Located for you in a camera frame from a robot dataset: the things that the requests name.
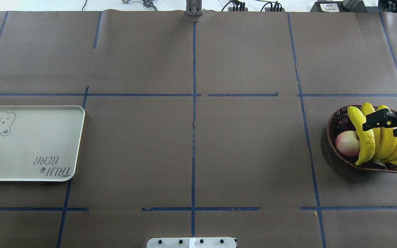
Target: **rectangular tray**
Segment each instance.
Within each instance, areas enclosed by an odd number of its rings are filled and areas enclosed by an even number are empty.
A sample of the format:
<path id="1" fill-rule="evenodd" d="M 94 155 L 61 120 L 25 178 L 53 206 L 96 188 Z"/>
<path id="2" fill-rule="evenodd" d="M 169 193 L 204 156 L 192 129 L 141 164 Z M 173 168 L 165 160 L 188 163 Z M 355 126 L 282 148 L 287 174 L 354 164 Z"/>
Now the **rectangular tray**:
<path id="1" fill-rule="evenodd" d="M 84 119 L 80 106 L 0 106 L 0 181 L 71 179 Z"/>

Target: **fruit basket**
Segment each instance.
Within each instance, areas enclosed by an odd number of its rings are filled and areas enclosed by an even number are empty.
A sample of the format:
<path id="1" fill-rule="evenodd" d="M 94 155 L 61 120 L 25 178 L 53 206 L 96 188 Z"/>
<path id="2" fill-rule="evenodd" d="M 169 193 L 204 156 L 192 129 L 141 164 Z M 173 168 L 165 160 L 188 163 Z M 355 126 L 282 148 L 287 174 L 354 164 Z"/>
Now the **fruit basket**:
<path id="1" fill-rule="evenodd" d="M 359 169 L 359 170 L 364 170 L 364 171 L 377 171 L 377 172 L 386 172 L 386 173 L 397 173 L 397 165 L 392 165 L 390 163 L 386 164 L 385 166 L 374 163 L 372 161 L 368 161 L 363 163 L 360 166 L 355 165 L 355 162 L 357 160 L 357 157 L 344 157 L 342 156 L 336 149 L 335 147 L 335 139 L 338 135 L 337 132 L 335 132 L 335 124 L 340 118 L 346 117 L 347 116 L 347 108 L 349 106 L 354 106 L 356 108 L 361 109 L 361 105 L 346 105 L 343 107 L 338 108 L 329 118 L 329 121 L 327 122 L 327 141 L 329 143 L 329 146 L 333 153 L 343 162 L 345 162 L 347 165 Z"/>

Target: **white label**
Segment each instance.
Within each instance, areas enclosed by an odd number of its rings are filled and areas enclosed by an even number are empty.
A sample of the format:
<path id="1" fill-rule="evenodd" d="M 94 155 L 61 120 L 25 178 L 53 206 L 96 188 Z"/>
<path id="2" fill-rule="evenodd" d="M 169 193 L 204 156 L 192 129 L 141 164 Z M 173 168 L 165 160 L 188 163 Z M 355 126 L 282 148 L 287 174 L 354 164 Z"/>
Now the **white label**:
<path id="1" fill-rule="evenodd" d="M 339 8 L 336 3 L 321 3 L 319 6 L 324 12 L 339 12 Z"/>

